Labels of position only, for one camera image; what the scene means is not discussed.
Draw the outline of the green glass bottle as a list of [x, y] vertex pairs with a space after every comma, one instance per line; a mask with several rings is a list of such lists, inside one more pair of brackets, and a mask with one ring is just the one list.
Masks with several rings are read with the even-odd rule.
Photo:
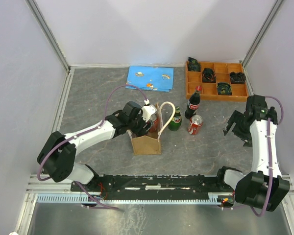
[[168, 128], [171, 131], [177, 131], [180, 128], [181, 123], [182, 123], [182, 116], [180, 113], [180, 107], [177, 106], [175, 108], [175, 113], [173, 115], [173, 118], [171, 119], [170, 123], [168, 124]]

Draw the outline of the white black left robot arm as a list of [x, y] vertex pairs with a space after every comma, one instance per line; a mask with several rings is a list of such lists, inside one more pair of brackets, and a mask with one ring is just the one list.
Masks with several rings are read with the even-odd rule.
[[53, 132], [37, 157], [39, 169], [45, 170], [56, 183], [68, 179], [81, 183], [88, 191], [93, 191], [98, 187], [98, 174], [90, 166], [76, 163], [76, 156], [127, 131], [138, 137], [146, 135], [152, 126], [151, 117], [156, 112], [154, 105], [140, 106], [129, 101], [123, 109], [106, 116], [93, 126], [67, 134]]

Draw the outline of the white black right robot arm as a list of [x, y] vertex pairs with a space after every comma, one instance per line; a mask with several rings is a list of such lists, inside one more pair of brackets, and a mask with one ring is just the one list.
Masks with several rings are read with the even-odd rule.
[[283, 117], [273, 106], [268, 107], [266, 96], [247, 98], [245, 112], [237, 110], [223, 129], [239, 137], [244, 146], [252, 148], [250, 173], [222, 167], [218, 170], [215, 186], [220, 191], [234, 190], [235, 202], [249, 206], [257, 217], [274, 211], [290, 190], [290, 183], [282, 178], [276, 154], [276, 130]]

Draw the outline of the red soda can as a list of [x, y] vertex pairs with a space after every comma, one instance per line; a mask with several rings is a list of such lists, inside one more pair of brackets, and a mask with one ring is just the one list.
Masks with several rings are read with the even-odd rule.
[[190, 118], [188, 126], [188, 133], [191, 135], [197, 135], [203, 125], [203, 119], [199, 115], [194, 115]]
[[150, 127], [149, 132], [154, 133], [157, 131], [158, 123], [159, 123], [159, 118], [158, 118], [157, 114], [153, 114], [150, 118], [150, 121], [152, 123], [152, 126]]

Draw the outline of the canvas tote bag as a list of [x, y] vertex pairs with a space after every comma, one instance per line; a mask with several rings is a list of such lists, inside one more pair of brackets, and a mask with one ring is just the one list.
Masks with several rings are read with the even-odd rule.
[[[164, 123], [162, 118], [162, 109], [165, 105], [172, 107], [172, 114], [170, 118]], [[155, 108], [159, 118], [158, 129], [154, 133], [148, 132], [145, 136], [137, 137], [133, 131], [128, 130], [127, 133], [130, 137], [134, 155], [159, 155], [161, 154], [161, 135], [164, 130], [168, 127], [173, 115], [175, 113], [175, 106], [169, 101], [163, 102], [160, 106], [156, 103]]]

